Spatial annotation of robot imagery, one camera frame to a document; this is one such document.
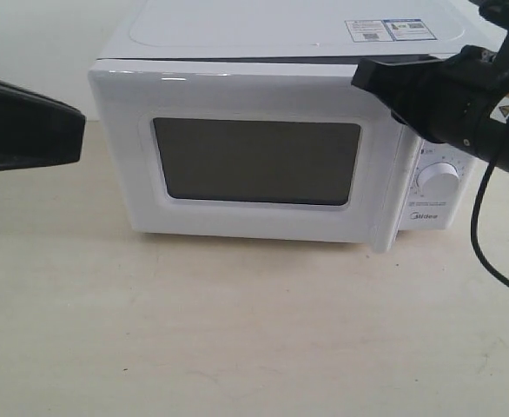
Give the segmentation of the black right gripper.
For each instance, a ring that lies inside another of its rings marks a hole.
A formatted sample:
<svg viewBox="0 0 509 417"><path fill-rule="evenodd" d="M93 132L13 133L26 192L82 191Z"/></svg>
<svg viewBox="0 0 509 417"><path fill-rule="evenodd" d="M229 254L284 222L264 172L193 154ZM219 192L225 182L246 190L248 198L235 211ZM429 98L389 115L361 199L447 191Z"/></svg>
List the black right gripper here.
<svg viewBox="0 0 509 417"><path fill-rule="evenodd" d="M494 152L504 141L506 123L492 119L492 112L509 93L509 52L467 45L444 62L431 56L406 63L362 58L351 85L432 142Z"/></svg>

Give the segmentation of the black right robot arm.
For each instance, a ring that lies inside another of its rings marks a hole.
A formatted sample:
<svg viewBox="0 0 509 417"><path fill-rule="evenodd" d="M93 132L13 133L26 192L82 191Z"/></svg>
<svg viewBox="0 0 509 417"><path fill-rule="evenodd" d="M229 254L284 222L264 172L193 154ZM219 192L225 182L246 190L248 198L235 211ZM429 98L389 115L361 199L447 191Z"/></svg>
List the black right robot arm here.
<svg viewBox="0 0 509 417"><path fill-rule="evenodd" d="M362 59L351 84L383 103L422 139L446 143L509 173L509 1L479 1L479 14L506 31L498 51L466 45L447 59Z"/></svg>

